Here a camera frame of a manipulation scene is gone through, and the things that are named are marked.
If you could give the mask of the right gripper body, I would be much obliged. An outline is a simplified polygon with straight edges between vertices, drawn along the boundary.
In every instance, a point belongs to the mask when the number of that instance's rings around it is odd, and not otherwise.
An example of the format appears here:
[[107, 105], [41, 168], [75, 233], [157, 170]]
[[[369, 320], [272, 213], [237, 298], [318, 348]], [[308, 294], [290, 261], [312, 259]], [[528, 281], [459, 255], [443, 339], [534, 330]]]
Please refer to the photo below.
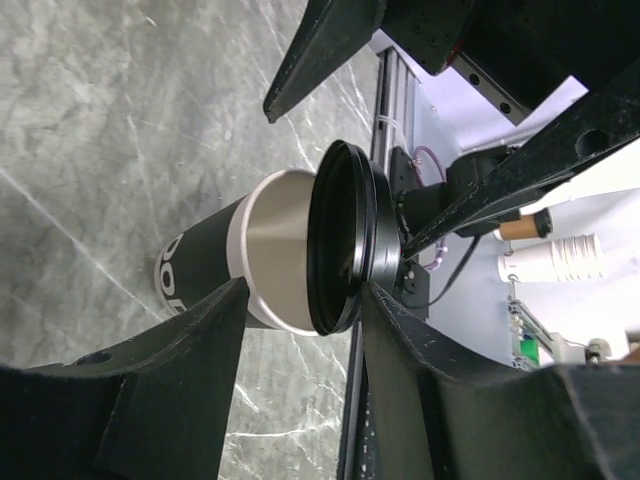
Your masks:
[[428, 73], [464, 55], [511, 95], [598, 89], [639, 57], [636, 1], [390, 1], [382, 29]]

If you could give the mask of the black plastic cup lid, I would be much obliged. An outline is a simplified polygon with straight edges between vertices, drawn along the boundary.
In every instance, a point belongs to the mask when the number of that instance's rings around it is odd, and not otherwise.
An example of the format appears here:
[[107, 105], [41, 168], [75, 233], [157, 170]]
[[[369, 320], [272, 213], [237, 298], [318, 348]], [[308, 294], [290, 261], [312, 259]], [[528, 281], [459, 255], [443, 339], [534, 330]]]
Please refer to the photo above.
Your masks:
[[358, 146], [334, 141], [319, 166], [308, 216], [306, 286], [316, 332], [348, 330], [361, 308], [362, 286], [373, 282], [391, 291], [400, 260], [384, 171]]

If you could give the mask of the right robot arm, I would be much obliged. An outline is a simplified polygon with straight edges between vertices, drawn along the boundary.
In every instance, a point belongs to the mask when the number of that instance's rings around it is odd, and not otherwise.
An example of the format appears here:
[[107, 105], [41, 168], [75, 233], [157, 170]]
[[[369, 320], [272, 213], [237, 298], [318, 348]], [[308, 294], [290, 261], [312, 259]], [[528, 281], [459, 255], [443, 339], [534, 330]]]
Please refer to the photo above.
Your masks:
[[479, 237], [639, 135], [635, 1], [311, 1], [263, 104], [296, 106], [386, 33], [426, 72], [460, 73], [512, 121], [566, 78], [587, 92], [520, 147], [457, 159], [436, 185], [393, 192], [358, 147], [338, 140], [314, 183], [307, 296], [315, 329], [347, 328], [373, 282], [392, 291], [403, 264], [450, 233]]

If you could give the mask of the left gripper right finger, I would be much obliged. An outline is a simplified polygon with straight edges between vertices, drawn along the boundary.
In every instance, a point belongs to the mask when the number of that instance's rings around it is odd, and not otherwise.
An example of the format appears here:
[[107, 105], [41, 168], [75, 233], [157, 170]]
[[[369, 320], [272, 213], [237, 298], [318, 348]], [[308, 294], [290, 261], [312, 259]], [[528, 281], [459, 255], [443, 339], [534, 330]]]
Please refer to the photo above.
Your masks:
[[639, 369], [525, 372], [479, 355], [374, 284], [362, 324], [386, 479], [635, 479]]

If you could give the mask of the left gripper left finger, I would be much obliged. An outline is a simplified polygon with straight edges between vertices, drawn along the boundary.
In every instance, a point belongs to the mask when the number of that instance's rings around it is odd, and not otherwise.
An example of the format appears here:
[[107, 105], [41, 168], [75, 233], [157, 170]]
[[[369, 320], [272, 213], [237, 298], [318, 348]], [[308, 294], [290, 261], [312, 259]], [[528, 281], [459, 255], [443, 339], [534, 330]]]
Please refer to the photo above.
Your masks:
[[70, 364], [1, 370], [5, 479], [214, 479], [248, 287]]

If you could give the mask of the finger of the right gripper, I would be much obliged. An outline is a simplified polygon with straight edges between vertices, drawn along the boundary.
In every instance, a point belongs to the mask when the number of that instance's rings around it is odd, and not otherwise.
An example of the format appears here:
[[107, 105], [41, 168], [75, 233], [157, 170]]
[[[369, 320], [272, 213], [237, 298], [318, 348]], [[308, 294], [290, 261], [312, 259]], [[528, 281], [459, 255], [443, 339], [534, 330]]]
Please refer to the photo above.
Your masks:
[[286, 115], [353, 57], [382, 23], [378, 0], [310, 0], [271, 83], [263, 111], [271, 123]]
[[498, 214], [536, 188], [566, 182], [639, 138], [639, 64], [590, 91], [551, 121], [444, 212], [403, 249], [409, 259], [445, 235]]

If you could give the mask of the black white paper cup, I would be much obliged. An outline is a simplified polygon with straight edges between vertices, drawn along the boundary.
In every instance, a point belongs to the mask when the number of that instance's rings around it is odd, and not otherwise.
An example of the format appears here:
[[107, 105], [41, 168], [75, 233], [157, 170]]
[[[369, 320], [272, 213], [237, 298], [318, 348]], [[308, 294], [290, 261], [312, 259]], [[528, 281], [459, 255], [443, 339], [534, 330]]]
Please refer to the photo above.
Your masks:
[[232, 278], [249, 287], [247, 325], [314, 336], [307, 300], [307, 233], [315, 176], [280, 170], [178, 234], [159, 253], [156, 291], [183, 313]]

